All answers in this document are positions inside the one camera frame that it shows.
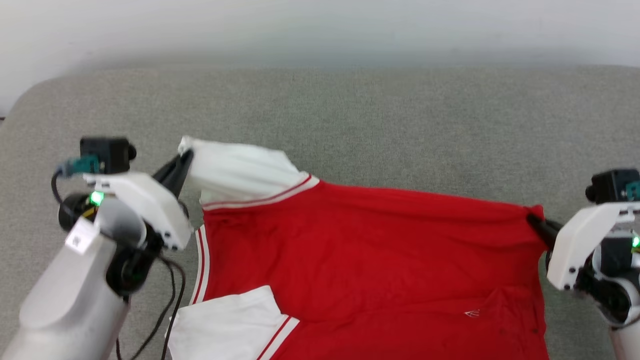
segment connector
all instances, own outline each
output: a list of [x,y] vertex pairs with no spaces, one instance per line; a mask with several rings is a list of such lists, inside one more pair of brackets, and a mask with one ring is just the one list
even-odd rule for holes
[[640,181],[627,184],[626,195],[629,201],[640,201]]
[[100,161],[95,155],[87,155],[81,158],[70,158],[58,165],[61,177],[72,177],[75,174],[99,174]]

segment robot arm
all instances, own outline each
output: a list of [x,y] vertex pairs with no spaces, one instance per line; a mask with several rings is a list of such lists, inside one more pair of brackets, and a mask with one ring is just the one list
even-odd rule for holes
[[597,174],[587,188],[596,206],[564,226],[530,218],[550,245],[547,279],[559,290],[588,294],[611,329],[619,360],[640,360],[640,175],[618,169]]
[[[191,226],[177,196],[193,153],[176,156],[149,176],[129,171],[131,152],[126,139],[81,141],[83,158],[92,161],[88,168],[100,169],[83,175],[96,192],[73,194],[61,204],[67,245],[23,302],[20,328],[3,360],[107,359],[129,298],[154,260],[163,248],[187,245]],[[65,171],[79,172],[73,166]]]

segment sticker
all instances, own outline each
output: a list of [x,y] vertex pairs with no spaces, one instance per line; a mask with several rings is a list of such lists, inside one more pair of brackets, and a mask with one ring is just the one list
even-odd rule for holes
[[84,255],[99,234],[100,231],[93,226],[92,222],[81,217],[69,231],[65,245],[78,254]]

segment white stripe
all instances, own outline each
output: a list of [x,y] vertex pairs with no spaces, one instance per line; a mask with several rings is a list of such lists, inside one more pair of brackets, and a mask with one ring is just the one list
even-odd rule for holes
[[196,247],[198,248],[198,271],[196,272],[196,283],[193,285],[193,294],[191,295],[191,300],[189,301],[189,305],[193,304],[193,301],[196,298],[196,294],[198,293],[198,286],[200,285],[200,273],[202,273],[202,248],[200,247],[200,237],[198,235],[198,231],[196,233]]
[[260,360],[271,359],[273,354],[276,353],[276,351],[282,345],[282,343],[287,338],[287,336],[289,336],[289,334],[293,331],[293,329],[296,328],[296,326],[298,326],[299,323],[300,323],[300,320],[296,318],[290,318],[289,322],[287,322],[287,325],[285,325],[282,328],[282,330],[280,330],[280,332],[278,333],[278,336],[276,336],[276,338],[273,339],[273,341],[271,342],[267,350],[264,352]]
[[268,200],[263,200],[263,201],[259,201],[259,200],[255,200],[252,202],[238,202],[238,203],[227,203],[227,204],[210,204],[210,205],[205,205],[202,207],[203,210],[207,211],[207,210],[214,210],[214,209],[237,209],[237,208],[250,208],[252,206],[260,206],[260,205],[268,205],[268,204],[274,204],[276,202],[280,202],[283,201],[284,199],[287,199],[289,197],[292,197],[293,195],[297,195],[305,190],[309,190],[311,188],[313,188],[315,185],[318,185],[320,183],[320,179],[318,179],[315,176],[312,176],[309,180],[307,180],[306,183],[302,184],[301,186],[287,192],[284,193],[280,196],[274,197],[273,199],[268,199]]
[[204,271],[202,272],[200,294],[198,294],[196,302],[202,302],[204,293],[207,291],[207,283],[209,282],[209,244],[207,243],[207,229],[205,229],[204,225],[200,227],[200,232],[202,233],[202,251],[204,252]]

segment cable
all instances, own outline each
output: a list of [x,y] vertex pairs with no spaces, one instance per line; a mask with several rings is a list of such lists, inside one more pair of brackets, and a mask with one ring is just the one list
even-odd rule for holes
[[93,213],[94,213],[94,212],[95,212],[95,206],[94,206],[94,207],[92,207],[92,208],[90,208],[89,210],[85,211],[81,216],[82,216],[83,218],[88,218],[88,217],[90,217],[91,215],[93,215]]
[[51,192],[53,193],[53,197],[56,198],[58,204],[60,204],[62,210],[64,210],[64,212],[66,212],[71,218],[75,218],[76,214],[74,213],[74,211],[71,210],[71,208],[62,201],[62,198],[60,198],[60,193],[58,193],[58,177],[60,175],[62,175],[62,170],[57,170],[55,173],[53,173],[53,176],[51,177]]
[[[134,251],[140,252],[144,255],[147,256],[151,256],[153,258],[157,258],[160,259],[169,269],[169,272],[171,273],[171,283],[172,283],[172,295],[171,295],[171,300],[169,301],[169,303],[164,307],[162,313],[160,314],[160,316],[158,317],[158,320],[156,322],[156,325],[154,326],[154,329],[151,331],[151,333],[149,334],[149,336],[146,338],[146,340],[143,342],[143,344],[140,346],[140,348],[138,349],[138,351],[136,351],[135,355],[131,358],[131,360],[136,359],[143,351],[144,349],[147,347],[147,345],[151,342],[151,340],[153,339],[153,337],[156,335],[158,329],[160,328],[160,326],[162,325],[162,322],[164,320],[164,317],[166,316],[167,311],[169,310],[169,308],[171,307],[171,304],[173,304],[173,301],[175,299],[175,275],[173,273],[172,267],[176,268],[176,270],[178,270],[178,272],[180,273],[180,280],[181,280],[181,284],[180,284],[180,292],[178,294],[178,299],[175,303],[175,306],[173,308],[173,313],[172,313],[172,317],[171,320],[169,321],[169,328],[167,329],[166,332],[166,338],[164,340],[164,347],[163,347],[163,354],[161,357],[161,360],[164,360],[166,357],[166,351],[167,348],[169,346],[169,338],[171,336],[171,329],[173,327],[173,321],[175,319],[175,315],[178,312],[178,308],[180,308],[180,303],[182,301],[182,297],[184,296],[184,288],[186,285],[186,274],[184,272],[184,269],[175,261],[170,260],[162,255],[159,254],[154,254],[153,252],[150,252],[148,250],[145,249],[139,249],[133,245],[131,245],[129,242],[126,241],[121,241],[121,240],[117,240],[117,239],[113,239],[107,236],[107,238],[109,238],[110,240],[113,240],[115,243],[129,247],[130,249],[133,249]],[[116,339],[116,355],[118,356],[118,360],[122,360],[122,355],[119,354],[120,352],[120,339]]]
[[[160,259],[160,260],[166,265],[167,269],[169,269],[169,273],[171,274],[171,287],[172,287],[171,299],[169,300],[169,303],[164,307],[164,309],[160,313],[160,316],[158,317],[158,320],[156,322],[156,325],[154,326],[154,329],[151,330],[151,333],[149,334],[149,336],[147,336],[146,340],[142,343],[142,345],[140,345],[140,348],[138,348],[138,351],[136,351],[136,353],[133,355],[131,360],[135,360],[138,356],[140,356],[143,350],[154,338],[158,329],[160,328],[160,325],[162,325],[162,321],[166,316],[166,312],[169,311],[169,308],[171,307],[171,305],[173,304],[173,301],[175,300],[175,275],[173,273],[173,269],[171,268],[171,265],[169,264],[169,262],[167,262],[165,259]],[[116,354],[119,347],[120,347],[120,339],[118,338],[116,339]],[[122,360],[121,355],[118,355],[118,360]]]
[[173,312],[171,314],[171,320],[169,320],[169,328],[166,330],[164,346],[162,349],[162,357],[160,358],[161,360],[164,360],[164,358],[166,357],[166,349],[169,347],[169,338],[171,336],[171,329],[173,328],[173,321],[175,320],[175,315],[178,313],[178,308],[180,308],[180,303],[182,302],[182,296],[184,295],[184,286],[186,284],[187,276],[184,273],[184,269],[182,268],[182,266],[180,266],[178,263],[176,263],[173,260],[169,260],[163,256],[160,256],[160,258],[169,262],[169,264],[175,267],[176,270],[178,270],[178,272],[180,273],[180,278],[182,279],[182,283],[180,284],[180,293],[178,294],[178,299],[176,300],[175,307],[173,308]]

